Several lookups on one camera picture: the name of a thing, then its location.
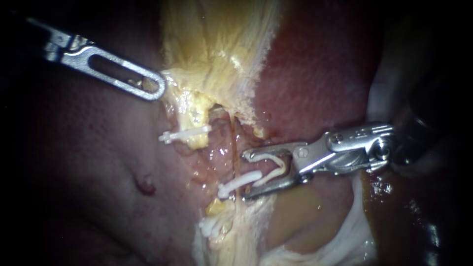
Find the white plastic clip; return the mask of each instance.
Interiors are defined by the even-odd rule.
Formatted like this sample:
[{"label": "white plastic clip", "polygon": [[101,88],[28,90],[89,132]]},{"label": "white plastic clip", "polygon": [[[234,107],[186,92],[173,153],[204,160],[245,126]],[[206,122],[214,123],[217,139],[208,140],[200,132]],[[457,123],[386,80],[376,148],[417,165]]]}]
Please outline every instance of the white plastic clip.
[{"label": "white plastic clip", "polygon": [[196,129],[189,129],[179,132],[170,133],[169,131],[165,131],[163,135],[158,137],[159,141],[164,141],[165,144],[171,144],[176,139],[185,139],[191,136],[200,135],[203,133],[210,132],[212,130],[212,126],[203,126]]}]

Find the hem-o-lok clip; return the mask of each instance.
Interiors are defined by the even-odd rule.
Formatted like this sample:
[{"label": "hem-o-lok clip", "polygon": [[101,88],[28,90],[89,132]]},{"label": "hem-o-lok clip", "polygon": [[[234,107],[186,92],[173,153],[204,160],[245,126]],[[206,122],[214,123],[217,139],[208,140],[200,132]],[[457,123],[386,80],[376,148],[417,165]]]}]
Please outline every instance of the hem-o-lok clip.
[{"label": "hem-o-lok clip", "polygon": [[206,125],[200,128],[183,130],[171,133],[169,131],[163,132],[161,136],[158,137],[158,141],[163,141],[165,144],[171,144],[175,140],[185,140],[189,137],[200,135],[212,131],[212,126]]},{"label": "hem-o-lok clip", "polygon": [[[160,74],[98,48],[94,42],[80,35],[65,33],[33,18],[27,18],[26,21],[49,33],[49,39],[43,47],[44,53],[42,55],[46,60],[61,63],[144,100],[158,100],[164,94],[166,80]],[[128,83],[126,83],[92,68],[90,66],[92,56],[101,57],[110,63],[115,63],[143,78],[147,78],[148,81],[155,83],[152,85],[154,91],[143,90],[141,80],[128,80]]]},{"label": "hem-o-lok clip", "polygon": [[310,144],[290,142],[248,149],[242,157],[251,163],[270,157],[290,156],[292,159],[290,165],[284,165],[282,175],[264,184],[253,185],[243,193],[243,197],[254,199],[292,188],[308,182],[317,172],[334,175],[359,169],[372,172],[390,163],[393,149],[394,128],[385,123],[326,132]]}]

